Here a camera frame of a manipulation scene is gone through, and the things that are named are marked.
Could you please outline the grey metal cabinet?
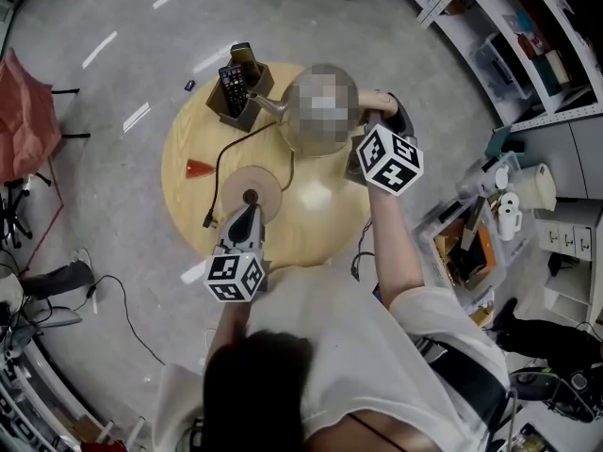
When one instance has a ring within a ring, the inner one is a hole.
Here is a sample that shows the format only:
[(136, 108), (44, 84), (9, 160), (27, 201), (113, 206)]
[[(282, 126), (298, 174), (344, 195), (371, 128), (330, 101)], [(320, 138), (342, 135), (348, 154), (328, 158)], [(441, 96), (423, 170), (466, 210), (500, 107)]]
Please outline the grey metal cabinet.
[(603, 115), (511, 133), (520, 166), (547, 164), (557, 196), (603, 200)]

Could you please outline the red watermelon slice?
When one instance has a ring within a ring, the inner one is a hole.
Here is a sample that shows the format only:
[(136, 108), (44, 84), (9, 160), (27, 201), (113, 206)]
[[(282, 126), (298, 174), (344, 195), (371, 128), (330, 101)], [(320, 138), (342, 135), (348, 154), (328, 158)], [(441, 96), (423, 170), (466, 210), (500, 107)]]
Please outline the red watermelon slice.
[(187, 161), (185, 175), (186, 178), (190, 180), (211, 175), (215, 172), (215, 170), (216, 169), (214, 166), (207, 164), (203, 161), (189, 159)]

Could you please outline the brown remote holder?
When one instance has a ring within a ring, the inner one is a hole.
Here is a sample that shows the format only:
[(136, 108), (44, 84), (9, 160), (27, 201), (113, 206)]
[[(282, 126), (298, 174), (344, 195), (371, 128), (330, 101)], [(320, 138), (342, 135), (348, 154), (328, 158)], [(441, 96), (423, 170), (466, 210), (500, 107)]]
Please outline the brown remote holder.
[[(262, 76), (253, 88), (250, 88), (246, 85), (247, 95), (251, 92), (258, 95), (267, 96), (274, 85), (274, 81), (268, 66), (260, 63), (259, 67)], [(261, 110), (261, 107), (258, 103), (248, 99), (248, 102), (240, 116), (236, 119), (232, 118), (229, 114), (219, 79), (206, 100), (206, 106), (218, 116), (221, 123), (229, 125), (230, 127), (245, 133), (249, 133), (251, 131)]]

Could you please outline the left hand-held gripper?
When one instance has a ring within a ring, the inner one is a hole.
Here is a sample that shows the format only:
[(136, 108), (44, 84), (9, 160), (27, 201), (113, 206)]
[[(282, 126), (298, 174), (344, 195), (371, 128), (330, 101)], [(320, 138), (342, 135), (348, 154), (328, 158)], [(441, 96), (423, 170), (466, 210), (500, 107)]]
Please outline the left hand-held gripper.
[[(220, 228), (217, 247), (221, 250), (261, 249), (264, 216), (258, 204), (243, 206)], [(252, 250), (211, 255), (203, 275), (205, 288), (220, 302), (251, 302), (268, 289), (264, 252)]]

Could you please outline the pink folding chair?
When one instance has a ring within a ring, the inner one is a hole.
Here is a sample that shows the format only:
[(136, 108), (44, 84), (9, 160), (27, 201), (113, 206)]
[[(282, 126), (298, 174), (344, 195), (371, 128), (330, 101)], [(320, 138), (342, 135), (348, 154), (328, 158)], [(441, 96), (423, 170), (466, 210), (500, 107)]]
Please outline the pink folding chair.
[[(4, 183), (32, 177), (47, 186), (53, 182), (40, 173), (53, 152), (68, 139), (89, 139), (89, 133), (64, 133), (55, 111), (54, 98), (76, 95), (76, 89), (55, 90), (42, 83), (24, 67), (13, 49), (0, 59), (0, 190)], [(11, 245), (0, 249), (10, 254)]]

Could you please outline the grey oval shell device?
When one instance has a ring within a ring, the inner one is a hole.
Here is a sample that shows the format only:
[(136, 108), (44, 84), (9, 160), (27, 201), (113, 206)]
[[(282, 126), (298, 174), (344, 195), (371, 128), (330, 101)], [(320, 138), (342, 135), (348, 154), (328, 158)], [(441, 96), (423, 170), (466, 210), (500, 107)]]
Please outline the grey oval shell device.
[(42, 309), (33, 317), (28, 317), (24, 311), (17, 312), (6, 326), (0, 326), (0, 351), (24, 348), (44, 329), (68, 327), (82, 321), (77, 312), (62, 306)]
[(522, 401), (542, 402), (574, 421), (589, 424), (603, 418), (603, 365), (557, 374), (550, 367), (526, 367), (510, 374)]

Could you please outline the gold smartphone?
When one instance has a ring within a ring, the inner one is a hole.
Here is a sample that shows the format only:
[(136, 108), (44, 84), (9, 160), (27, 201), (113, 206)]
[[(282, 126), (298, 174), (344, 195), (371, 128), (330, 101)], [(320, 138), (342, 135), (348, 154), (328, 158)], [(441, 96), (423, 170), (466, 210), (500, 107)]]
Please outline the gold smartphone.
[(230, 49), (231, 61), (242, 67), (246, 85), (253, 88), (262, 76), (253, 50), (248, 42), (236, 43)]

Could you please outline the white drawer cabinet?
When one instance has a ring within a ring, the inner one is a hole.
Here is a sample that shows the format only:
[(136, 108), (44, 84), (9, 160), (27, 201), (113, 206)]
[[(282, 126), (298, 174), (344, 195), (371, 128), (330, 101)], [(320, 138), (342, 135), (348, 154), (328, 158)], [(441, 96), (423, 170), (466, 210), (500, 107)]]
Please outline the white drawer cabinet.
[(541, 250), (589, 262), (596, 259), (599, 246), (603, 250), (603, 223), (594, 226), (537, 219), (536, 231)]

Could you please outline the clear lidded storage box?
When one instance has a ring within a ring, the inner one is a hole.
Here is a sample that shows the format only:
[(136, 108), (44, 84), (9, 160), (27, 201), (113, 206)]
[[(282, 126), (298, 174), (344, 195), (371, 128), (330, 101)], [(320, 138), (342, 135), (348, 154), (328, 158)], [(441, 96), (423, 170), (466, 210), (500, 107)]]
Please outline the clear lidded storage box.
[(472, 57), (496, 102), (518, 101), (524, 104), (531, 99), (533, 85), (501, 33), (488, 36)]

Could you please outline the person's left forearm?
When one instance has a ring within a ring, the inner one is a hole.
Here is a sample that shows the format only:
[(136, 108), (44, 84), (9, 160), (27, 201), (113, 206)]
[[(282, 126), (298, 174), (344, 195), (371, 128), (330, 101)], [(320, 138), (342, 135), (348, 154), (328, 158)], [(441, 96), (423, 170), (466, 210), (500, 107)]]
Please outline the person's left forearm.
[(220, 317), (211, 347), (219, 349), (234, 343), (246, 331), (252, 304), (250, 302), (227, 303)]

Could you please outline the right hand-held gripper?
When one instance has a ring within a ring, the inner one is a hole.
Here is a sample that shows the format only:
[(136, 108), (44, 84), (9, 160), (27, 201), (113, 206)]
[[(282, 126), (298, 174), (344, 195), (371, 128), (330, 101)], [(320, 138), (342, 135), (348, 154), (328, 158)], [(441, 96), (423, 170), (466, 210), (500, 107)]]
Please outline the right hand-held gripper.
[(352, 139), (352, 150), (344, 177), (353, 183), (399, 196), (423, 175), (423, 152), (408, 139), (415, 129), (401, 101), (391, 94), (398, 106), (388, 119), (387, 129), (381, 110), (368, 110), (364, 116), (364, 137)]

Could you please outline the cream plastic bucket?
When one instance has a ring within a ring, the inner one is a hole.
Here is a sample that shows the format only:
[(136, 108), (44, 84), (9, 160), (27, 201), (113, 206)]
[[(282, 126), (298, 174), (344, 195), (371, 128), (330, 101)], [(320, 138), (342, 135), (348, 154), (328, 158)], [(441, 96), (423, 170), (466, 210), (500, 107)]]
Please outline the cream plastic bucket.
[(554, 211), (557, 188), (549, 167), (545, 163), (523, 168), (513, 178), (514, 192), (519, 204), (528, 209)]

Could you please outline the stainless steel kettle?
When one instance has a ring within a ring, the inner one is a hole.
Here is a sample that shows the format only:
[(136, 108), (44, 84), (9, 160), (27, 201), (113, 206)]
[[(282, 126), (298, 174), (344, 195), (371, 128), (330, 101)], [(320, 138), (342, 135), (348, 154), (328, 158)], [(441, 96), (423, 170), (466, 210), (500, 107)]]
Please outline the stainless steel kettle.
[(248, 99), (275, 118), (293, 152), (307, 157), (344, 148), (367, 112), (390, 118), (399, 108), (387, 93), (359, 90), (346, 71), (332, 64), (316, 64), (299, 73), (279, 101), (256, 92), (249, 92)]

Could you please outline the clear bin of brown boxes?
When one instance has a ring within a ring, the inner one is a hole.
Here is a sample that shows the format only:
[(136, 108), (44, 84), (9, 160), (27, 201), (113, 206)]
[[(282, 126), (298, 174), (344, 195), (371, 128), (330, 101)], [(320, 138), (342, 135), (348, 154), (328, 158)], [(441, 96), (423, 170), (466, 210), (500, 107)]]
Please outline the clear bin of brown boxes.
[(484, 208), (473, 219), (479, 202), (474, 197), (441, 204), (414, 230), (434, 281), (453, 290), (466, 308), (492, 299), (506, 277), (492, 213)]

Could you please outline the teal notebook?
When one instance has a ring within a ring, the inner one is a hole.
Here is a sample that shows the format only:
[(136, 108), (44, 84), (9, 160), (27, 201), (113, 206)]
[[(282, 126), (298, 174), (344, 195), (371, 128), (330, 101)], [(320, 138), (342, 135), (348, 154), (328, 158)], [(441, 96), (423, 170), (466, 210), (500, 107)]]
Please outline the teal notebook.
[(502, 154), (502, 147), (511, 131), (511, 126), (500, 127), (493, 131), (484, 152), (487, 159), (499, 157)]

